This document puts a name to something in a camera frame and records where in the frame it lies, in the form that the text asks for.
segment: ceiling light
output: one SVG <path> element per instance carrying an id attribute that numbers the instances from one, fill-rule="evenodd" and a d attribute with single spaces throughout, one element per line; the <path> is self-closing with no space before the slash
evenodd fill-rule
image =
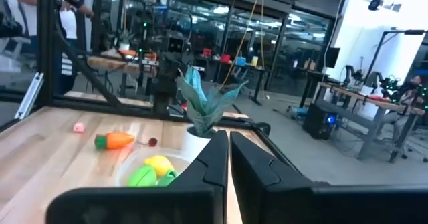
<path id="1" fill-rule="evenodd" d="M 213 12 L 216 14 L 225 14 L 225 13 L 229 13 L 229 8 L 228 7 L 216 7 L 213 10 Z"/>
<path id="2" fill-rule="evenodd" d="M 299 16 L 297 16 L 296 14 L 293 14 L 293 13 L 289 14 L 288 18 L 293 20 L 293 21 L 301 21 L 302 20 Z"/>
<path id="3" fill-rule="evenodd" d="M 325 33 L 314 33 L 312 34 L 314 37 L 326 37 Z"/>

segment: white wall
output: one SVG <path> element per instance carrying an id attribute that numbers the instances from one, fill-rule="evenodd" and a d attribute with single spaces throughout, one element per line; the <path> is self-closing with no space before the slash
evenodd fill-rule
<path id="1" fill-rule="evenodd" d="M 363 0 L 346 0 L 340 29 L 332 44 L 332 47 L 340 48 L 340 53 L 336 67 L 326 70 L 332 78 L 343 80 L 345 71 L 342 69 L 345 65 L 352 65 L 356 70 L 361 68 L 367 73 L 383 31 L 391 27 L 428 29 L 428 16 L 421 14 L 426 11 L 424 8 L 428 0 L 402 1 L 399 13 L 383 8 L 369 11 L 368 4 Z M 424 36 L 388 34 L 384 40 L 388 42 L 383 44 L 372 70 L 381 72 L 384 77 L 394 75 L 404 80 Z M 376 106 L 367 104 L 360 113 L 373 117 L 376 110 Z"/>
<path id="2" fill-rule="evenodd" d="M 332 42 L 332 47 L 340 48 L 339 56 L 335 68 L 327 68 L 326 73 L 331 78 L 343 80 L 346 65 L 367 73 L 383 31 L 394 26 L 397 16 L 386 9 L 369 11 L 368 2 L 364 0 L 346 0 L 338 34 Z"/>

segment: desk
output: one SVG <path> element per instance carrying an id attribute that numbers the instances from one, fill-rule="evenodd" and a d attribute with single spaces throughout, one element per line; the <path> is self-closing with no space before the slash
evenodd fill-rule
<path id="1" fill-rule="evenodd" d="M 107 70 L 123 71 L 122 83 L 120 85 L 120 97 L 125 97 L 127 73 L 138 74 L 141 81 L 138 82 L 138 87 L 142 86 L 143 70 L 140 69 L 140 64 L 134 62 L 126 62 L 124 60 L 115 60 L 113 58 L 121 58 L 115 49 L 111 49 L 101 53 L 101 56 L 91 56 L 88 58 L 88 65 L 93 68 L 105 68 Z M 144 60 L 142 65 L 145 66 L 158 66 L 158 62 Z"/>
<path id="2" fill-rule="evenodd" d="M 225 63 L 225 62 L 220 62 L 219 60 L 213 60 L 213 61 L 215 61 L 215 64 L 217 66 L 216 70 L 215 70 L 215 78 L 214 78 L 214 82 L 217 82 L 219 79 L 221 68 L 223 66 L 228 66 L 228 68 L 230 68 L 231 64 Z M 248 69 L 250 71 L 254 70 L 254 71 L 257 71 L 259 73 L 259 76 L 257 79 L 257 84 L 255 85 L 254 95 L 252 97 L 250 97 L 250 99 L 253 100 L 257 105 L 261 106 L 261 103 L 257 98 L 259 96 L 259 91 L 260 91 L 261 83 L 263 81 L 263 75 L 265 73 L 265 69 L 262 68 L 261 66 L 254 67 L 253 65 L 250 65 L 250 64 L 246 64 L 244 66 L 237 66 L 237 65 L 234 65 L 234 66 L 238 67 L 238 68 Z"/>
<path id="3" fill-rule="evenodd" d="M 83 134 L 71 129 L 77 122 Z M 95 135 L 112 131 L 133 133 L 139 142 L 180 150 L 189 124 L 79 110 L 44 107 L 0 134 L 0 224 L 43 224 L 47 206 L 60 193 L 77 187 L 111 187 L 124 160 L 135 148 L 98 152 Z M 250 130 L 240 131 L 271 153 Z M 241 224 L 229 165 L 227 222 Z"/>
<path id="4" fill-rule="evenodd" d="M 366 101 L 368 103 L 374 104 L 376 106 L 378 106 L 378 110 L 377 113 L 374 117 L 373 120 L 370 120 L 368 118 L 364 118 L 362 116 L 359 116 L 358 114 L 355 114 L 349 110 L 346 110 L 345 108 L 342 108 L 340 106 L 337 106 L 335 103 L 330 103 L 325 101 L 323 98 L 325 96 L 326 90 L 330 88 L 332 91 L 334 92 L 338 92 L 340 94 L 344 94 L 345 96 L 349 96 L 351 98 L 356 98 L 357 100 L 362 100 L 362 101 Z M 319 89 L 319 93 L 317 94 L 317 96 L 319 96 L 316 99 L 316 103 L 317 105 L 337 113 L 339 116 L 343 117 L 343 118 L 347 118 L 350 121 L 353 121 L 365 128 L 368 128 L 368 134 L 365 136 L 362 136 L 362 140 L 364 141 L 364 144 L 357 156 L 357 158 L 365 158 L 366 156 L 368 156 L 368 151 L 370 149 L 370 146 L 373 142 L 373 140 L 376 138 L 376 133 L 378 130 L 378 127 L 380 126 L 380 123 L 382 122 L 383 116 L 385 115 L 386 110 L 394 110 L 396 112 L 403 112 L 406 108 L 406 106 L 403 105 L 395 105 L 395 104 L 391 104 L 391 103 L 387 103 L 387 102 L 382 102 L 382 101 L 378 101 L 378 100 L 373 100 L 370 98 L 366 98 L 365 96 L 361 95 L 361 94 L 357 94 L 354 92 L 350 92 L 344 88 L 341 88 L 340 86 L 333 86 L 332 84 L 327 84 L 327 83 L 320 83 L 320 89 Z M 407 137 L 407 133 L 408 131 L 412 128 L 412 126 L 414 125 L 416 119 L 418 116 L 422 116 L 424 115 L 425 111 L 418 109 L 418 108 L 410 108 L 408 109 L 408 112 L 410 113 L 409 115 L 409 119 L 407 120 L 406 124 L 403 127 L 403 130 L 400 134 L 400 137 L 398 138 L 398 140 L 395 143 L 395 148 L 396 150 L 393 151 L 393 153 L 391 154 L 390 157 L 390 162 L 393 162 L 395 157 L 398 154 L 397 149 L 402 149 L 405 139 Z"/>
<path id="5" fill-rule="evenodd" d="M 308 97 L 309 91 L 312 86 L 315 86 L 318 82 L 328 79 L 328 74 L 323 74 L 321 72 L 315 70 L 309 70 L 304 68 L 296 67 L 297 70 L 304 71 L 308 75 L 308 79 L 306 80 L 305 89 L 302 94 L 302 99 L 300 100 L 299 108 L 303 108 L 305 105 L 306 98 Z"/>

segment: toy carrot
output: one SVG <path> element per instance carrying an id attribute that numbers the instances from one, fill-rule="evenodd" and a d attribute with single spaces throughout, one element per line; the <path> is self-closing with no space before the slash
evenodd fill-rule
<path id="1" fill-rule="evenodd" d="M 134 137 L 128 133 L 108 133 L 95 137 L 95 147 L 97 149 L 117 149 L 134 142 Z"/>

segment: white pot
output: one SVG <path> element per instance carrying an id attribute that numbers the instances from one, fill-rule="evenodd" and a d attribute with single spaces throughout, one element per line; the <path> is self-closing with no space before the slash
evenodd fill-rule
<path id="1" fill-rule="evenodd" d="M 187 127 L 186 133 L 183 137 L 183 145 L 181 146 L 181 156 L 186 160 L 194 161 L 199 153 L 206 147 L 210 138 L 201 138 L 195 136 L 194 126 Z"/>
<path id="2" fill-rule="evenodd" d="M 129 43 L 121 43 L 119 45 L 120 50 L 129 50 L 130 44 Z"/>

